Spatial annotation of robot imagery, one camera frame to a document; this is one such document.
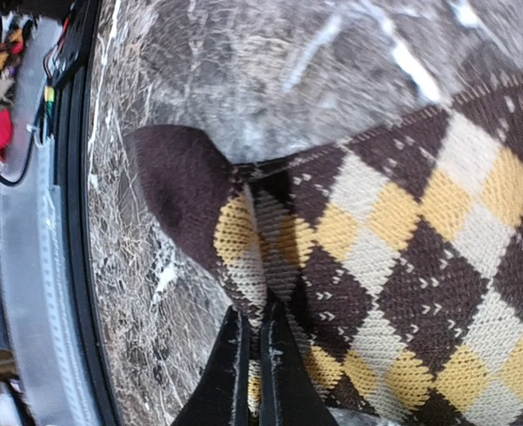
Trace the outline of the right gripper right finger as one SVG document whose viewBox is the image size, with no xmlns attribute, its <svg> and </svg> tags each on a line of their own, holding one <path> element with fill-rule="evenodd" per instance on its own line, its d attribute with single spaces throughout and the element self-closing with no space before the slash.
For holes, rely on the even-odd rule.
<svg viewBox="0 0 523 426">
<path fill-rule="evenodd" d="M 262 397 L 259 423 L 335 425 L 307 373 L 282 303 L 267 306 L 260 330 Z"/>
</svg>

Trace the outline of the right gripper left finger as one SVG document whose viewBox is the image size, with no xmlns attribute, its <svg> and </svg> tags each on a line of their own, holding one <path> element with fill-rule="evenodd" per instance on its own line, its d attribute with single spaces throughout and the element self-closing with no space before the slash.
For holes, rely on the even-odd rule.
<svg viewBox="0 0 523 426">
<path fill-rule="evenodd" d="M 249 423 L 250 326 L 230 307 L 194 392 L 174 420 L 178 426 Z"/>
</svg>

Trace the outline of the brown argyle sock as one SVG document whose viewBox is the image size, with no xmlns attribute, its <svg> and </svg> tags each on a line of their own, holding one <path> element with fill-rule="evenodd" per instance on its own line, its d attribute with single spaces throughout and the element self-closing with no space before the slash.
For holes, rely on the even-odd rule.
<svg viewBox="0 0 523 426">
<path fill-rule="evenodd" d="M 161 228 L 253 335 L 284 304 L 324 403 L 523 425 L 523 74 L 268 162 L 187 126 L 132 141 Z"/>
</svg>

